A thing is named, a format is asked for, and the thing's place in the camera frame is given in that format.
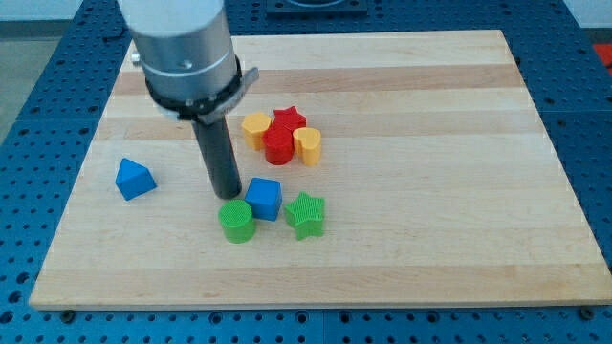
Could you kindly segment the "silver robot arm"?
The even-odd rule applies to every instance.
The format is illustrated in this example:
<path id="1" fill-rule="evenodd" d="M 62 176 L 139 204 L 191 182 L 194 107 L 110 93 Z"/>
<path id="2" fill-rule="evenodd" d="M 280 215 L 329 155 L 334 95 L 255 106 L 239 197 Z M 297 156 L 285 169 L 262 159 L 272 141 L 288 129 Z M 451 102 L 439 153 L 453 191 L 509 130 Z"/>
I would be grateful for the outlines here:
<path id="1" fill-rule="evenodd" d="M 259 78 L 234 52 L 223 0 L 121 0 L 149 93 L 178 118 L 212 124 Z"/>

